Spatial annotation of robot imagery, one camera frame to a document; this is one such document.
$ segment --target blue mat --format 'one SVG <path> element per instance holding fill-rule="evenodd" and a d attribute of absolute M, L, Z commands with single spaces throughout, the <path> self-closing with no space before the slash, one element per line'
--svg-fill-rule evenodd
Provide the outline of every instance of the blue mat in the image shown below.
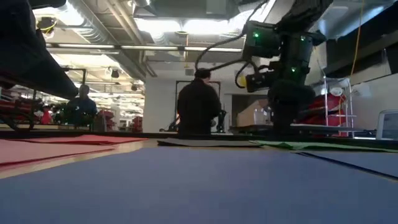
<path fill-rule="evenodd" d="M 398 154 L 380 152 L 314 152 L 312 154 L 398 177 Z"/>
<path fill-rule="evenodd" d="M 0 223 L 395 223 L 398 184 L 277 151 L 153 148 L 0 180 Z"/>

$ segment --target green mat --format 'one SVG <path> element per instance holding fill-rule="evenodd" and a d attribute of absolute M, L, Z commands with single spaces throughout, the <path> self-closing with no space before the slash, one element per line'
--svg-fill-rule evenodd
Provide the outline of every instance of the green mat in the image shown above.
<path fill-rule="evenodd" d="M 347 146 L 342 144 L 330 144 L 322 142 L 277 142 L 277 141 L 251 141 L 262 146 L 273 146 L 282 149 L 311 150 L 311 151 L 369 151 L 369 152 L 395 152 L 398 150 L 375 147 Z"/>

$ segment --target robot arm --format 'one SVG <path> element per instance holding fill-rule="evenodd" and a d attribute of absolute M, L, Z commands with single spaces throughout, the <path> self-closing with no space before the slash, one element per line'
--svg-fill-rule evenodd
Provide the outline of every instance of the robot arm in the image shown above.
<path fill-rule="evenodd" d="M 308 66 L 313 46 L 326 41 L 326 38 L 321 33 L 309 33 L 307 30 L 332 2 L 332 0 L 296 0 L 291 10 L 277 24 L 250 21 L 249 17 L 241 35 L 208 47 L 198 57 L 195 67 L 198 69 L 198 62 L 208 49 L 246 35 L 240 60 L 209 70 L 237 62 L 245 62 L 243 68 L 251 64 L 254 73 L 246 76 L 246 89 L 248 92 L 254 92 L 269 88 L 268 99 L 274 112 L 274 129 L 283 133 L 293 123 L 299 110 L 310 104 L 315 97 L 314 91 L 305 86 L 304 82 L 310 71 Z M 252 62 L 253 56 L 279 57 L 279 61 L 257 67 Z"/>

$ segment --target man in black jacket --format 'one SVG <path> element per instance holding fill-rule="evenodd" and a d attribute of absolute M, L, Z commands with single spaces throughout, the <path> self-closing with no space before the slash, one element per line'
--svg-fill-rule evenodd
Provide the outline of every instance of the man in black jacket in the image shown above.
<path fill-rule="evenodd" d="M 215 89 L 209 86 L 210 71 L 197 70 L 195 79 L 185 86 L 177 101 L 179 134 L 211 134 L 211 121 L 221 111 Z"/>

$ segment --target person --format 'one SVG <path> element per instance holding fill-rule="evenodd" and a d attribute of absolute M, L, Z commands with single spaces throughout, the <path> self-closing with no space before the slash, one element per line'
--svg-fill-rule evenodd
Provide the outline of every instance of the person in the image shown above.
<path fill-rule="evenodd" d="M 209 85 L 209 70 L 197 70 L 195 79 L 185 86 L 177 100 L 179 134 L 211 134 L 211 121 L 221 112 L 221 103 Z"/>
<path fill-rule="evenodd" d="M 97 105 L 88 97 L 90 88 L 88 85 L 81 85 L 79 88 L 79 97 L 70 100 L 67 104 L 68 107 L 74 111 L 73 123 L 78 124 L 83 114 L 94 116 L 97 114 Z"/>

